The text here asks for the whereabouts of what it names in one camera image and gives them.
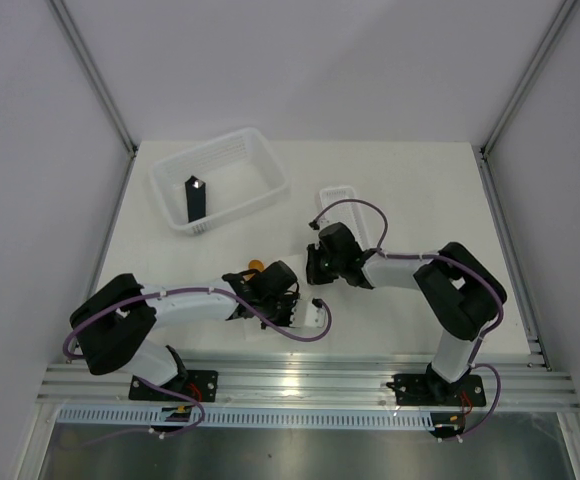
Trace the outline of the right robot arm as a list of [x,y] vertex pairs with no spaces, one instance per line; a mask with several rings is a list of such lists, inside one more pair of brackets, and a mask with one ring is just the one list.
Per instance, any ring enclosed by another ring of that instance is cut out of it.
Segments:
[[421,292],[443,328],[428,366],[426,389],[438,403],[449,403],[463,389],[485,336],[502,321],[507,292],[458,242],[424,254],[362,249],[341,222],[319,231],[307,247],[306,278],[311,285],[342,279],[363,289],[401,288]]

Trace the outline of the white paper napkin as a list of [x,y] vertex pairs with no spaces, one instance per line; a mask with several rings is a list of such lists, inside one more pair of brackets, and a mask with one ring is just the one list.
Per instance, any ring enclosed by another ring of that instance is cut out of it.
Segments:
[[[312,296],[310,287],[307,284],[306,274],[302,272],[302,268],[304,267],[303,256],[290,255],[269,263],[265,263],[263,260],[260,261],[264,263],[265,267],[269,266],[270,264],[276,261],[283,261],[284,263],[286,263],[294,271],[294,273],[298,278],[300,298]],[[246,308],[244,308],[244,312],[248,317],[254,317],[258,319],[262,330],[272,330],[290,340],[294,340],[300,343],[314,343],[320,340],[324,336],[324,332],[326,331],[327,319],[325,327],[323,329],[278,327],[273,323],[271,323],[256,309],[254,309],[253,307],[251,308],[255,310],[255,313],[252,313],[250,310],[247,310]]]

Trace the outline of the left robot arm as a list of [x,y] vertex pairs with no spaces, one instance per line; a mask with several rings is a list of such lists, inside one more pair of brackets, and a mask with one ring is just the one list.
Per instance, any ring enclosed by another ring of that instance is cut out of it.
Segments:
[[82,304],[70,317],[73,338],[89,372],[103,376],[124,370],[151,383],[167,400],[186,390],[189,374],[169,345],[148,339],[157,329],[193,321],[226,322],[260,313],[278,327],[288,327],[300,298],[292,269],[276,261],[258,272],[227,273],[202,285],[168,287],[138,282],[120,274]]

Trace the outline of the orange plastic spoon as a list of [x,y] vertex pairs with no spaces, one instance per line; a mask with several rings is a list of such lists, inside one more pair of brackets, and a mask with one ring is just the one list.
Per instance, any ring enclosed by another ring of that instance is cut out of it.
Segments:
[[255,270],[257,272],[263,272],[265,270],[265,265],[262,261],[253,259],[248,263],[248,269]]

